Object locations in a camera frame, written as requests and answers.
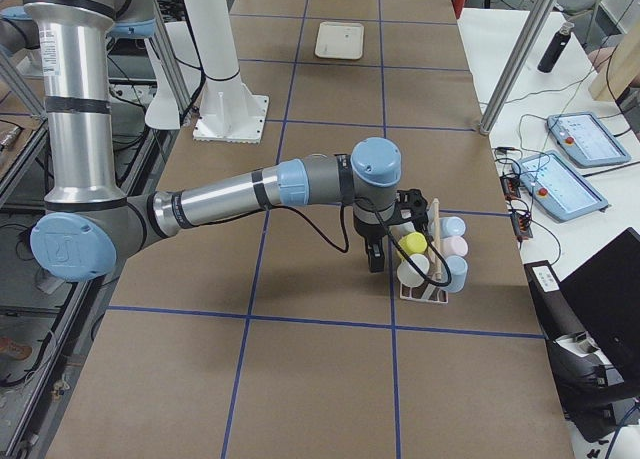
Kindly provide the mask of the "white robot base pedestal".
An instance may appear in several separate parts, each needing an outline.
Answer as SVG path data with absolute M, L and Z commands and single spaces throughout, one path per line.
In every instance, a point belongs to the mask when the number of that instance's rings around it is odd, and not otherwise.
M 226 0 L 184 0 L 206 83 L 194 138 L 258 143 L 269 106 L 242 80 Z

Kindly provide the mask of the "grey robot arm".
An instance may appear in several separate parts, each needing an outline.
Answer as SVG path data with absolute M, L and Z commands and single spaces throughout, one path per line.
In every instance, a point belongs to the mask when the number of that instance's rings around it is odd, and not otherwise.
M 351 207 L 373 272 L 385 266 L 382 242 L 394 226 L 427 230 L 426 201 L 416 189 L 399 188 L 401 153 L 388 139 L 367 138 L 347 154 L 313 154 L 245 173 L 231 157 L 206 150 L 208 140 L 258 142 L 269 104 L 242 79 L 227 0 L 184 0 L 201 78 L 178 98 L 199 113 L 194 145 L 179 134 L 157 189 L 125 193 L 114 167 L 106 40 L 160 32 L 156 0 L 23 4 L 38 28 L 54 174 L 29 243 L 50 274 L 92 280 L 182 231 L 277 208 Z
M 1 11 L 1 51 L 8 57 L 17 52 L 40 48 L 39 29 L 23 6 Z

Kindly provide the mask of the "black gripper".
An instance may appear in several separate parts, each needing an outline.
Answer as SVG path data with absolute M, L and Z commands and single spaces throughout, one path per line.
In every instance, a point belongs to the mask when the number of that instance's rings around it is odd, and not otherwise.
M 356 197 L 352 205 L 354 228 L 365 240 L 368 268 L 371 273 L 385 270 L 383 238 L 388 229 L 411 221 L 418 232 L 425 232 L 429 223 L 428 202 L 419 189 L 397 190 L 394 197 L 376 199 Z M 403 219 L 402 212 L 409 211 L 409 218 Z

